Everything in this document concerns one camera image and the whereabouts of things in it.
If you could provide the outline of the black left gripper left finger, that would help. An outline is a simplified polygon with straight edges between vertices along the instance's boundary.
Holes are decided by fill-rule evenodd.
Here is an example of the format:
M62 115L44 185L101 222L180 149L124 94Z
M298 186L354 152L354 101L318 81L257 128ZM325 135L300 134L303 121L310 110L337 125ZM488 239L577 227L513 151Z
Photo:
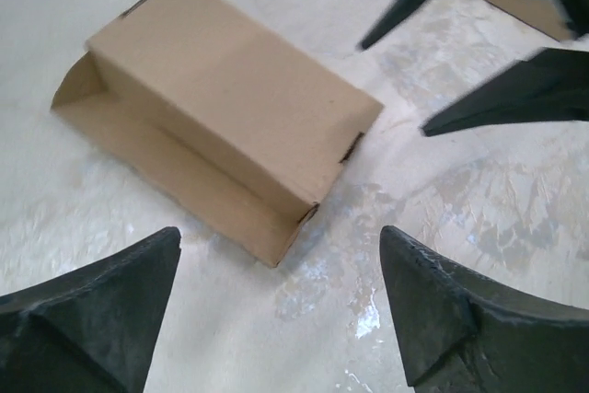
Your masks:
M180 257L175 226L1 298L4 392L141 392Z

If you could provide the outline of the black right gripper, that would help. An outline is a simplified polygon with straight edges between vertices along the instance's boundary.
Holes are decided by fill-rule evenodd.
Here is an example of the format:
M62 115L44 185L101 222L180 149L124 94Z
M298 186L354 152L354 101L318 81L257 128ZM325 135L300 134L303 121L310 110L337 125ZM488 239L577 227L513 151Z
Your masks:
M361 51L382 40L427 0L396 0L359 42ZM588 33L588 0L555 0L574 37ZM588 53L544 48L434 114L427 137L476 127L588 120Z

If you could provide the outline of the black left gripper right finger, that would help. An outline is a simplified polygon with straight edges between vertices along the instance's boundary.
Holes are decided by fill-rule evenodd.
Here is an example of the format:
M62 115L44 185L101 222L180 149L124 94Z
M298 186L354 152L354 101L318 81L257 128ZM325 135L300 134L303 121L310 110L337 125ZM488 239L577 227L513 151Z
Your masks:
M585 392L588 312L529 295L381 230L387 298L417 392Z

